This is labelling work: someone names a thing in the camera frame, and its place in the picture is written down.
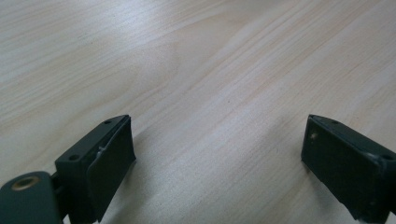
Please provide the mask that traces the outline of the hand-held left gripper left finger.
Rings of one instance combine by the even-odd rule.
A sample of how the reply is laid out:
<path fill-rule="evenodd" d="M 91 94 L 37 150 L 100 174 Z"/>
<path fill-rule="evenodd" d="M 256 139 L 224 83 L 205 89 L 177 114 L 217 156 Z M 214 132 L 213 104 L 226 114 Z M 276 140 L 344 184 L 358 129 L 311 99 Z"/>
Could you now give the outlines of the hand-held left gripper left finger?
<path fill-rule="evenodd" d="M 100 221 L 135 161 L 131 117 L 100 123 L 55 161 L 73 223 Z"/>

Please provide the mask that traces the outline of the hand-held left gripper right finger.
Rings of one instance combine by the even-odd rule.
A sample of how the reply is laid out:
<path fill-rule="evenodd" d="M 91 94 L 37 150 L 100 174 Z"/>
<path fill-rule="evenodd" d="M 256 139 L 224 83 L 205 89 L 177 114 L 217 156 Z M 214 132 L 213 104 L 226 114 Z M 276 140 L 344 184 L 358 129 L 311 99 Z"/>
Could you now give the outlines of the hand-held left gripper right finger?
<path fill-rule="evenodd" d="M 384 224 L 396 215 L 396 153 L 343 123 L 310 115 L 301 158 L 353 218 Z"/>

